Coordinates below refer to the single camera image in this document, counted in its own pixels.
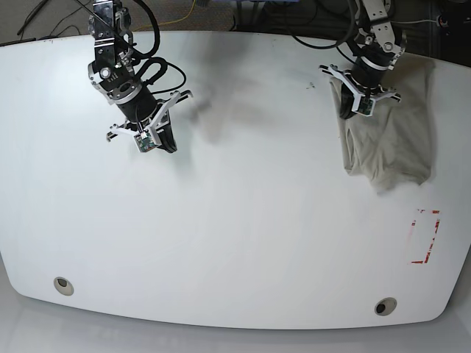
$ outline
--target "table surface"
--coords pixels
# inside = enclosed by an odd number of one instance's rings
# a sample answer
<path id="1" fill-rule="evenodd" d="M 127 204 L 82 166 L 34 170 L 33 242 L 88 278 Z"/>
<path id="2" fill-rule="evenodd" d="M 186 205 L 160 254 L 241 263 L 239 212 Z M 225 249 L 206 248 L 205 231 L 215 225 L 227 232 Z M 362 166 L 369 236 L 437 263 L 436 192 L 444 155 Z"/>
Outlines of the table surface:
<path id="1" fill-rule="evenodd" d="M 135 39 L 152 45 L 149 33 Z M 20 294 L 260 329 L 404 324 L 445 308 L 471 241 L 469 69 L 434 60 L 431 180 L 378 195 L 343 170 L 328 79 L 316 69 L 349 67 L 336 51 L 279 35 L 164 32 L 159 55 L 185 70 L 195 95 L 171 112 L 179 151 L 170 155 L 106 142 L 123 117 L 88 80 L 92 38 L 0 50 L 9 68 L 0 251 Z M 155 87 L 180 80 L 169 72 Z M 440 210 L 422 265 L 410 264 L 424 246 L 410 241 L 411 223 L 427 228 L 436 216 L 417 209 Z M 59 294 L 55 277 L 74 295 Z M 386 297 L 397 309 L 375 315 Z"/>

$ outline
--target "towel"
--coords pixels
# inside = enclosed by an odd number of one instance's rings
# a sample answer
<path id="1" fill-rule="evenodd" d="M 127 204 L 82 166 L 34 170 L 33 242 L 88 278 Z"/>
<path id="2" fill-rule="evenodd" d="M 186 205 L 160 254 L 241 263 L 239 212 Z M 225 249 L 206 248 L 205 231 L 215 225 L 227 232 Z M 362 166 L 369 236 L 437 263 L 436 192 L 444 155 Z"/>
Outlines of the towel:
<path id="1" fill-rule="evenodd" d="M 338 118 L 344 168 L 349 175 L 363 174 L 378 191 L 392 189 L 400 182 L 421 185 L 431 175 L 431 120 L 428 91 L 433 63 L 422 57 L 398 60 L 383 80 L 395 87 L 402 101 L 384 99 L 376 104 L 373 116 Z M 332 78 L 337 112 L 340 111 L 341 81 Z"/>

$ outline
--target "gray carpet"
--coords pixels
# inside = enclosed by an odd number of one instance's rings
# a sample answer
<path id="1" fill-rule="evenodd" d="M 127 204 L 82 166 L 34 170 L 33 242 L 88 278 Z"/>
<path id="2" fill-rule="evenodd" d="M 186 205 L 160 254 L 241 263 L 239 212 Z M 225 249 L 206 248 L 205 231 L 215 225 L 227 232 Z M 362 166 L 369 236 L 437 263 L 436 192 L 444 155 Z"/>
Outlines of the gray carpet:
<path id="1" fill-rule="evenodd" d="M 29 12 L 40 0 L 0 0 L 0 43 L 18 40 L 20 29 Z M 192 0 L 145 0 L 154 12 L 159 23 L 184 17 L 191 9 Z M 131 29 L 149 24 L 146 13 L 133 1 L 124 0 L 132 16 Z M 35 20 L 28 26 L 24 38 L 41 38 L 51 33 L 61 18 L 79 6 L 73 0 L 50 0 Z M 88 34 L 88 14 L 81 10 L 61 23 L 53 34 L 60 33 L 69 25 L 79 28 L 82 35 Z M 233 10 L 230 4 L 212 1 L 208 7 L 195 7 L 192 15 L 178 24 L 162 26 L 161 30 L 210 30 L 227 31 L 233 25 Z M 78 35 L 75 28 L 67 29 L 61 36 Z"/>

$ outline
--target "round hole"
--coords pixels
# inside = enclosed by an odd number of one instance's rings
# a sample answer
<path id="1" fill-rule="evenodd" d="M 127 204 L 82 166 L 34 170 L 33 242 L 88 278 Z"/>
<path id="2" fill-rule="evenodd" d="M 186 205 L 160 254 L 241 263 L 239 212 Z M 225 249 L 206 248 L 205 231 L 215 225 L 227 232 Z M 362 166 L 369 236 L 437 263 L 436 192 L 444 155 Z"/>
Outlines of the round hole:
<path id="1" fill-rule="evenodd" d="M 72 294 L 74 294 L 74 287 L 72 287 L 72 284 L 65 278 L 55 278 L 54 287 L 59 293 L 63 294 L 64 296 L 71 296 Z"/>
<path id="2" fill-rule="evenodd" d="M 120 88 L 119 88 L 119 91 L 120 92 L 126 92 L 127 90 L 129 90 L 131 87 L 131 84 L 130 83 L 125 83 L 124 85 L 122 85 Z"/>
<path id="3" fill-rule="evenodd" d="M 396 309 L 397 301 L 394 298 L 385 298 L 375 305 L 375 313 L 379 316 L 387 316 Z"/>

